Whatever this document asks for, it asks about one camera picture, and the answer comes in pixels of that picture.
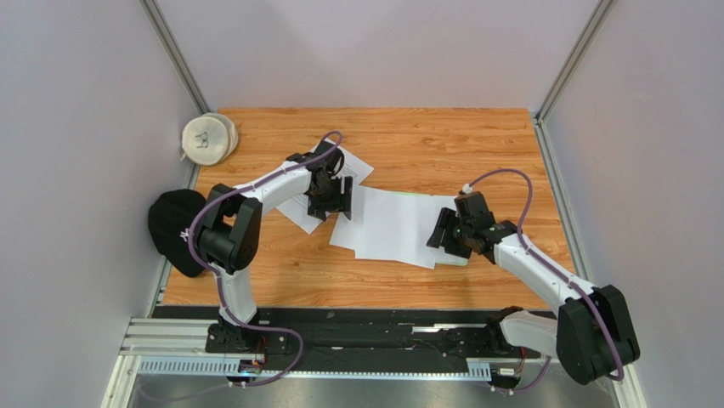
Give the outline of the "green clipboard folder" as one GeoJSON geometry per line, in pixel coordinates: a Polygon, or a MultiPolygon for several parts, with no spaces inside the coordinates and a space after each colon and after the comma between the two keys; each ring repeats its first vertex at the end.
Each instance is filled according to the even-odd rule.
{"type": "Polygon", "coordinates": [[[435,257],[435,263],[449,266],[467,266],[468,259],[442,253],[435,257]]]}

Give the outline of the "white paper sheet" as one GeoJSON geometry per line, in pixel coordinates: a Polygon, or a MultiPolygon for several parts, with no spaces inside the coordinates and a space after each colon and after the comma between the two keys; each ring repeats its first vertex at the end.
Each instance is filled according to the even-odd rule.
{"type": "Polygon", "coordinates": [[[352,219],[360,223],[354,257],[397,261],[434,269],[441,248],[426,246],[443,207],[454,207],[452,195],[379,190],[362,185],[352,190],[352,219]]]}

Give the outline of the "signature page paper sheet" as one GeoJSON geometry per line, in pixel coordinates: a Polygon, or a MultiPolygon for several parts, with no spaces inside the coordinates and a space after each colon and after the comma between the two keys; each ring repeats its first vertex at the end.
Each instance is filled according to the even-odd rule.
{"type": "Polygon", "coordinates": [[[330,244],[334,247],[341,247],[355,250],[358,244],[358,233],[360,232],[358,221],[347,219],[344,215],[336,221],[332,231],[330,244]]]}

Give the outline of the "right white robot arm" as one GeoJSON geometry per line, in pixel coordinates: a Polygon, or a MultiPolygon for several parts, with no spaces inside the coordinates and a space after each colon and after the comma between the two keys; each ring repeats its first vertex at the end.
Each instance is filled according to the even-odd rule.
{"type": "Polygon", "coordinates": [[[485,321],[487,346],[496,354],[532,349],[555,357],[577,383],[601,377],[619,380],[641,357],[630,311],[621,290],[596,286],[543,254],[509,220],[497,221],[484,196],[458,195],[442,207],[427,246],[469,259],[473,254],[515,275],[551,310],[552,317],[510,306],[485,321]]]}

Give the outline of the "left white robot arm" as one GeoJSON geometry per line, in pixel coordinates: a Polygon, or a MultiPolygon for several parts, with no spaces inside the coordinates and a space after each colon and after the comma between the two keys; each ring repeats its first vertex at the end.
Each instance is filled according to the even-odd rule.
{"type": "Polygon", "coordinates": [[[273,172],[246,184],[214,186],[188,228],[192,258],[217,282],[221,320],[242,332],[254,324],[250,266],[257,255],[263,217],[295,196],[308,200],[307,215],[324,222],[332,213],[352,217],[353,180],[342,176],[340,142],[323,138],[307,153],[296,153],[273,172]]]}

